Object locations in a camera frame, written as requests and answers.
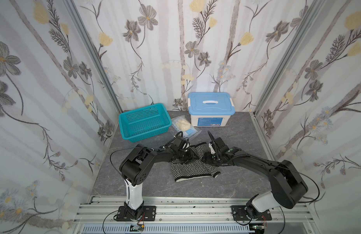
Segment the black white knitted scarf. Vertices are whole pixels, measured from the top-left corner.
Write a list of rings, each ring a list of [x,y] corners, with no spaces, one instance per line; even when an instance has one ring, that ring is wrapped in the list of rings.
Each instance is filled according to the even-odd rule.
[[[171,170],[175,182],[181,182],[194,178],[213,177],[221,174],[218,167],[206,164],[202,161],[206,153],[211,153],[209,144],[203,142],[190,146],[187,151],[190,156],[188,160],[173,160]]]

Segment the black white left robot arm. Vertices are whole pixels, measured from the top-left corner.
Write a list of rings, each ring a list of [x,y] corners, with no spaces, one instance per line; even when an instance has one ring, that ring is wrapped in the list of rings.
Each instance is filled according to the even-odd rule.
[[[119,167],[126,185],[124,214],[132,220],[139,220],[144,214],[142,184],[150,174],[153,165],[159,162],[192,162],[196,154],[190,149],[190,143],[178,136],[158,149],[138,144],[123,160]]]

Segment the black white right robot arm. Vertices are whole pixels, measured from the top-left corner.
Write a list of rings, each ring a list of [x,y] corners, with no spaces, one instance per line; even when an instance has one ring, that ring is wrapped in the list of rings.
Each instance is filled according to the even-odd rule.
[[[258,219],[269,209],[276,207],[292,209],[309,190],[299,172],[288,160],[265,160],[238,147],[230,148],[221,138],[212,140],[210,148],[211,152],[202,157],[203,162],[217,167],[243,167],[269,181],[269,191],[252,197],[246,203],[248,219]]]

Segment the teal plastic basket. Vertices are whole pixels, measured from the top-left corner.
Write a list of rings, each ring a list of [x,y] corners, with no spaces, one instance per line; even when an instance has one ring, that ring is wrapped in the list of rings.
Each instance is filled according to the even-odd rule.
[[[166,133],[171,125],[171,118],[161,103],[119,115],[121,136],[130,142],[138,142]]]

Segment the clear bag with gloves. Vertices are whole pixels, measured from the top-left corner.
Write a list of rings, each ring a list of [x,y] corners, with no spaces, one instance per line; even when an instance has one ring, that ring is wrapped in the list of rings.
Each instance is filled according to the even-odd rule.
[[[185,115],[173,118],[172,126],[177,132],[182,132],[184,138],[193,139],[201,133],[201,130],[194,127]]]

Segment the white box blue lid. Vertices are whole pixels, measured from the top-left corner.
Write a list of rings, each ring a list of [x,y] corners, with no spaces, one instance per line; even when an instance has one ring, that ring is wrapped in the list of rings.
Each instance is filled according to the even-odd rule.
[[[226,92],[192,92],[188,95],[188,111],[195,127],[223,127],[236,112]]]

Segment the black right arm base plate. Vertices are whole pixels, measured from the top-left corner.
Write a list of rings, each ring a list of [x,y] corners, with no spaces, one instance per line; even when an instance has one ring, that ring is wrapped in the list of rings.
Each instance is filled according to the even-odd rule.
[[[266,210],[259,213],[251,206],[234,205],[231,206],[231,212],[234,221],[271,221],[273,220],[271,212]]]

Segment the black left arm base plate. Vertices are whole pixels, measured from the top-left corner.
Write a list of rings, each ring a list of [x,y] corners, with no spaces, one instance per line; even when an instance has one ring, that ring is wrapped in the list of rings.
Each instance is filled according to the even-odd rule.
[[[114,215],[115,221],[155,221],[156,206],[140,206],[133,210],[128,206],[120,206],[117,214]]]

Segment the aluminium corner post right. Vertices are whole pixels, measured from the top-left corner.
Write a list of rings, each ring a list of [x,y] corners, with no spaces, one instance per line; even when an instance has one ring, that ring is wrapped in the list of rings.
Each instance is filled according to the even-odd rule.
[[[323,3],[323,1],[313,1],[310,5],[307,13],[305,14],[303,21],[300,23],[297,32],[295,33],[289,47],[286,49],[280,63],[278,64],[275,72],[273,73],[272,77],[269,80],[268,85],[265,87],[263,94],[261,95],[259,102],[257,103],[256,109],[252,112],[252,115],[256,117],[260,111],[263,110],[264,104],[268,100],[270,94],[272,93],[273,89],[275,88],[276,84],[278,83],[282,72],[287,67],[289,62],[294,57],[295,52],[299,48],[302,40],[305,38],[307,31],[310,29],[314,18],[318,14],[317,5],[319,3]]]

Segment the aluminium corner post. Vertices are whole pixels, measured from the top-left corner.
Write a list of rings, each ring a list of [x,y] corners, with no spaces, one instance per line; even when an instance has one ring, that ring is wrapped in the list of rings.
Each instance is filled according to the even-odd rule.
[[[294,57],[295,52],[299,48],[302,40],[305,38],[307,31],[310,29],[314,18],[318,14],[317,5],[319,3],[323,3],[323,1],[313,1],[310,5],[307,13],[305,14],[303,21],[300,23],[297,32],[295,33],[289,47],[286,49],[280,63],[278,64],[275,72],[273,73],[272,77],[269,80],[268,85],[265,87],[263,94],[261,95],[259,102],[257,103],[256,109],[252,112],[252,115],[256,117],[260,111],[263,110],[264,104],[268,100],[270,94],[272,93],[273,89],[275,88],[276,84],[278,83],[282,72],[287,67],[289,62]]]
[[[90,58],[93,61],[93,64],[95,65],[95,67],[98,71],[100,78],[102,79],[104,87],[113,102],[116,112],[118,113],[118,115],[121,114],[123,112],[122,107],[121,107],[121,105],[117,99],[117,96],[112,88],[112,85],[108,79],[108,76],[106,75],[106,73],[104,71],[103,65],[102,65],[101,60],[98,55],[98,51],[95,49],[95,46],[91,40],[91,37],[90,37],[84,23],[83,23],[83,20],[77,10],[75,3],[73,1],[69,1],[69,0],[63,0],[63,3],[64,3],[73,23],[78,31],[79,36],[82,39],[82,42],[83,42]]]

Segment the aluminium corner post left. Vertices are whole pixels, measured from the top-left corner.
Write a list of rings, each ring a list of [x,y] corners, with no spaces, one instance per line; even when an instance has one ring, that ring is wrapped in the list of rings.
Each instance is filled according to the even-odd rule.
[[[123,112],[122,107],[121,107],[121,105],[117,99],[117,96],[112,88],[112,85],[108,79],[108,76],[106,75],[106,73],[104,71],[103,65],[102,65],[101,60],[98,55],[98,51],[95,49],[95,46],[91,40],[91,37],[90,37],[84,23],[83,23],[83,20],[77,10],[75,3],[73,1],[69,1],[69,0],[63,0],[63,3],[64,3],[73,23],[78,31],[79,36],[82,39],[82,42],[83,42],[90,58],[93,61],[93,64],[95,65],[95,67],[98,71],[100,78],[102,79],[104,87],[113,102],[116,112],[118,113],[118,115],[121,114]]]

